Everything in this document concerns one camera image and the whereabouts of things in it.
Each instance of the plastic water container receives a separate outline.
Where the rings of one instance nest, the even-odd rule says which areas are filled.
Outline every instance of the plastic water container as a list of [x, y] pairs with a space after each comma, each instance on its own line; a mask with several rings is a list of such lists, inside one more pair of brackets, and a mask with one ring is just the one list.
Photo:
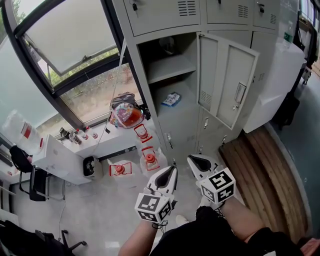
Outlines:
[[4, 135], [29, 155], [38, 154], [43, 145], [43, 138], [17, 110], [12, 110], [2, 126]]
[[142, 156], [140, 158], [140, 167], [142, 174], [150, 178], [157, 171], [168, 166], [166, 156], [158, 148], [156, 151], [152, 146], [142, 149]]
[[135, 146], [140, 157], [143, 155], [142, 149], [147, 147], [157, 149], [160, 147], [159, 137], [150, 127], [145, 127], [145, 125], [141, 123], [134, 128], [134, 131], [136, 133]]
[[109, 176], [114, 178], [117, 185], [123, 189], [130, 189], [139, 185], [146, 185], [145, 177], [142, 175], [140, 168], [134, 162], [121, 160], [109, 163]]

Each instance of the spray can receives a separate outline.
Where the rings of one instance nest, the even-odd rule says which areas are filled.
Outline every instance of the spray can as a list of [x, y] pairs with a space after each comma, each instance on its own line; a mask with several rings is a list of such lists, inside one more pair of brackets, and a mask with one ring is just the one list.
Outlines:
[[97, 138], [98, 138], [98, 134], [95, 133], [92, 129], [90, 129], [89, 126], [86, 127], [86, 131], [87, 131], [87, 133], [89, 133], [94, 139], [97, 139]]
[[70, 132], [69, 138], [73, 140], [76, 144], [82, 144], [82, 140], [72, 131]]
[[76, 132], [77, 132], [84, 140], [89, 139], [89, 136], [88, 136], [87, 134], [85, 134], [82, 130], [76, 129]]
[[70, 133], [69, 133], [67, 130], [65, 130], [63, 127], [60, 128], [60, 135], [61, 135], [61, 137], [65, 138], [66, 140], [69, 140], [69, 141], [71, 141], [71, 142], [74, 142], [74, 141], [73, 141], [72, 139], [70, 139], [70, 137], [69, 137]]

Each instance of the white wall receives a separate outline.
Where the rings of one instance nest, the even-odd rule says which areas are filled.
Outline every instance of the white wall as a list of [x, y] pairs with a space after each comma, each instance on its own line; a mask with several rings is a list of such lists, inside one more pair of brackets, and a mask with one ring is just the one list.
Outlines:
[[13, 109], [35, 127], [58, 113], [31, 80], [6, 37], [0, 45], [0, 132]]

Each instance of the black and white marker cube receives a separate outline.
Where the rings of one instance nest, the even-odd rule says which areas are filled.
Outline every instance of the black and white marker cube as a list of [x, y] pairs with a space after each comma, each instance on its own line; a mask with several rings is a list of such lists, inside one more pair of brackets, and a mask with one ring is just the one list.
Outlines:
[[140, 219], [161, 223], [171, 212], [172, 204], [169, 197], [139, 193], [134, 209]]
[[236, 180], [228, 168], [225, 168], [199, 181], [201, 193], [215, 204], [234, 195]]

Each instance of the human arm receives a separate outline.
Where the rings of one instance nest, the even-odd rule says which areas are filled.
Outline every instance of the human arm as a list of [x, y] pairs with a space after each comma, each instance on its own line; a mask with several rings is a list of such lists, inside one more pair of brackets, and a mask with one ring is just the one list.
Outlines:
[[118, 256], [148, 256], [157, 234], [157, 229], [152, 225], [152, 222], [142, 220], [121, 247]]
[[259, 216], [241, 204], [234, 196], [225, 201], [221, 212], [234, 234], [246, 243], [257, 231], [265, 227]]

